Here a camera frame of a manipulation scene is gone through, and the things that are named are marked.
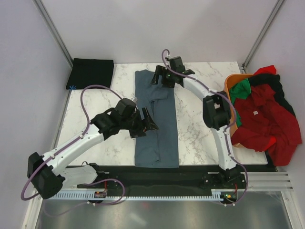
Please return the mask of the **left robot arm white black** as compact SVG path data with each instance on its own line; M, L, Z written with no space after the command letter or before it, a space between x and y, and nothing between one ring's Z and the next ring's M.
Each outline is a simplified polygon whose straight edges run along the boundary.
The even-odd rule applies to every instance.
M55 196L67 184L90 183L101 187L105 177L91 165L80 171L67 166L93 146L106 141L121 130L129 131L131 138L146 136L147 131L158 130L146 107L140 111L130 99L121 99L115 107L97 114L74 138L63 145L39 155L32 153L28 158L28 182L36 188L43 199Z

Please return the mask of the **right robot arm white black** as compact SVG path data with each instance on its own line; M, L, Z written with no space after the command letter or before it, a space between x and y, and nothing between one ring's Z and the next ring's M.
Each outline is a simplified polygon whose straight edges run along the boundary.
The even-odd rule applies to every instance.
M156 66L152 84L162 78L162 86L174 88L176 84L192 92L203 103L203 121L212 130L218 153L218 182L228 188L237 184L239 188L248 188L246 168L234 158L230 137L231 111L234 106L225 91L215 91L201 82L195 72L187 70L180 56L162 57L164 66Z

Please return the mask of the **orange plastic basket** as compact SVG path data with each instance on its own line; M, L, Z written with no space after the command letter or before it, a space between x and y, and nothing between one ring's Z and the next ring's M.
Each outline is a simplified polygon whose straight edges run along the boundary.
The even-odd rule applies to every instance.
M227 93L227 97L230 100L231 97L229 95L229 90L236 85L237 83L243 81L244 79L248 79L252 77L252 74L231 74L229 75L225 82L224 82L224 91ZM230 119L230 137L233 136L233 134L238 129L237 124L234 123L235 114L233 112L233 109L231 108L231 119Z

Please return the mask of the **folded black t shirt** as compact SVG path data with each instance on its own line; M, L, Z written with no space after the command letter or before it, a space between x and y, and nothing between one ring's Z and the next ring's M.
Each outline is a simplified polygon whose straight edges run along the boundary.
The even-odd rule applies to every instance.
M110 88L113 71L114 60L74 58L66 89L82 90L89 85L102 85Z

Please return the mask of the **green t shirt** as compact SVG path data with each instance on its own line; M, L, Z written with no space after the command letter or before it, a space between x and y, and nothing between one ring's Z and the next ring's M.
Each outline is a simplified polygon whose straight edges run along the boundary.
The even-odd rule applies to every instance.
M229 89L229 95L231 103L233 104L236 110L236 125L240 127L242 125L241 117L238 113L237 108L235 107L235 102L237 99L245 100L251 94L251 86L249 80L246 78L239 83L235 84L231 89Z

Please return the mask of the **black t shirt in basket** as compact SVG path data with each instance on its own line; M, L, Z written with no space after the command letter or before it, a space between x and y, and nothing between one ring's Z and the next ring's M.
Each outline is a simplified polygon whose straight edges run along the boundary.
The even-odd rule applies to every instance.
M275 101L279 103L283 108L285 108L288 112L290 112L294 117L296 117L292 106L288 103L288 101L285 98L283 86L280 82L280 75L261 73L258 75L253 75L248 80L250 85L253 87L262 84L268 84L271 87L271 89L275 92L274 94Z

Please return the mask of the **red t shirt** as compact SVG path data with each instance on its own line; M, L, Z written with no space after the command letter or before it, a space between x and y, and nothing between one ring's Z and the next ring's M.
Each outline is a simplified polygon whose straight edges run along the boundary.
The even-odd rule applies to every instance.
M277 70L274 65L269 65L253 75L261 73L276 75ZM235 102L242 125L231 137L232 144L258 152L267 151L275 166L286 166L302 144L299 123L275 101L275 92L268 84L251 86L251 91L245 100Z

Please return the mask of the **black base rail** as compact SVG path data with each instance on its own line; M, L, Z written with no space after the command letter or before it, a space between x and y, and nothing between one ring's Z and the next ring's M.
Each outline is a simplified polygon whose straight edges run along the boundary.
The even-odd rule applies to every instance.
M92 188L107 189L109 197L194 197L207 196L212 189L245 188L244 171L275 172L271 165L237 166L234 176L225 178L218 166L179 166L178 168L140 168L99 166L92 163L97 178Z

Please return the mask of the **left aluminium frame post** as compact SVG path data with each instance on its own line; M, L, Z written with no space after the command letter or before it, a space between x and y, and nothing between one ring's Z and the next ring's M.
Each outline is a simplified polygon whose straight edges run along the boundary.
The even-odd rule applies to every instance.
M33 0L36 8L38 9L39 13L41 14L43 20L45 21L49 31L51 32L53 38L55 39L56 43L58 44L62 54L64 55L66 61L68 62L69 66L73 66L73 58L71 57L59 31L57 30L50 14L48 13L43 1L41 0Z

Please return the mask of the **aluminium frame post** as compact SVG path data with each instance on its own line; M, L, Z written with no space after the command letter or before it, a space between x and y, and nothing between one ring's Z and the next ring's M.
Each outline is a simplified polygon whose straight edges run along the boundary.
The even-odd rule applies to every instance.
M57 30L50 14L48 13L43 1L41 0L33 0L36 8L38 9L39 13L41 14L43 20L45 21L49 31L51 32L53 38L55 39L56 43L58 44L62 54L64 55L66 61L68 62L69 66L73 66L73 58L71 57L59 31Z
M272 23L274 22L277 14L281 10L285 3L285 0L277 0L275 5L273 6L269 16L267 17L263 27L261 28L257 38L254 41L254 44L252 45L248 55L246 56L245 60L242 64L239 64L240 70L242 72L246 72L247 66L250 64L251 60L253 59L255 53L257 52L261 42L263 41L264 37L267 35L267 32L272 26Z

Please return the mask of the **aluminium frame extrusion base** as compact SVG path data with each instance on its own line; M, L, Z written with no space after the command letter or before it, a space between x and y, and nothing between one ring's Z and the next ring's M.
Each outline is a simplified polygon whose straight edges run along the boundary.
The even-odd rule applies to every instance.
M287 172L249 172L248 191L293 191Z

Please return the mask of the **right aluminium frame post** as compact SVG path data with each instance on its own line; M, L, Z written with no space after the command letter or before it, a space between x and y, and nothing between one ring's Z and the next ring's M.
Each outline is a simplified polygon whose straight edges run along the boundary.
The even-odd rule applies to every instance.
M246 72L247 66L250 64L251 60L253 59L255 53L257 52L261 42L263 41L264 37L267 35L267 32L272 26L272 23L274 22L277 14L281 10L285 3L285 0L277 0L275 5L273 6L269 16L267 17L263 27L261 28L257 38L254 41L254 44L252 45L248 55L246 56L245 60L242 64L239 64L240 70L242 72Z

